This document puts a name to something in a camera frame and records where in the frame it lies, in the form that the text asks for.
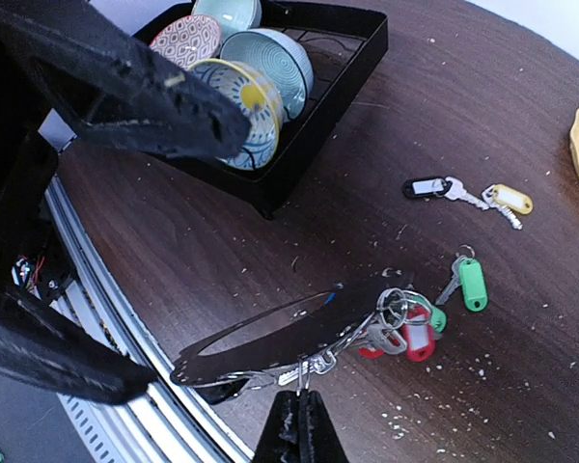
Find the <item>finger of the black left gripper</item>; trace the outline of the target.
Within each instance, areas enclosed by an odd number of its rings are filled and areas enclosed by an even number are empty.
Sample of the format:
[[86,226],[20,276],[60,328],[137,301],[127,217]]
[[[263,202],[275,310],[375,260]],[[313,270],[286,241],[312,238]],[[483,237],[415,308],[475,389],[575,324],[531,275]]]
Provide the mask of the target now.
[[349,462],[318,391],[275,395],[253,462]]

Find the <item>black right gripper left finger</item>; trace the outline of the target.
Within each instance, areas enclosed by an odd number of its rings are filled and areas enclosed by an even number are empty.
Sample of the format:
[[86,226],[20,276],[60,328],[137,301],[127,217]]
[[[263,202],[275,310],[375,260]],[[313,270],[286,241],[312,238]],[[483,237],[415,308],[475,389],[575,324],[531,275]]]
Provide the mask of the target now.
[[140,397],[157,379],[21,288],[0,288],[0,374],[109,405]]

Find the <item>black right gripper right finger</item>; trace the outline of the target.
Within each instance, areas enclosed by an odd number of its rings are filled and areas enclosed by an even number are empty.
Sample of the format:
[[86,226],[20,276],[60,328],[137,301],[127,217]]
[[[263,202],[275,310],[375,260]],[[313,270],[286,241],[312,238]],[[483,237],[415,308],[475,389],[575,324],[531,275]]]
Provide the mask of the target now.
[[238,154],[251,124],[208,84],[87,1],[0,1],[0,41],[69,127],[166,158]]

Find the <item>red tag key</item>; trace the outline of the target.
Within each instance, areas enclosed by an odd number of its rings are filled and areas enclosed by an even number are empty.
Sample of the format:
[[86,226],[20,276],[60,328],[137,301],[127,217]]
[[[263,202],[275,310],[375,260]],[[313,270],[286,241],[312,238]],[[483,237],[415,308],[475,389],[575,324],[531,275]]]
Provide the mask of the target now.
[[411,311],[399,328],[391,328],[377,322],[365,330],[359,338],[358,353],[367,359],[377,359],[383,355],[405,354],[415,363],[427,360],[435,350],[433,328],[430,315],[424,309]]

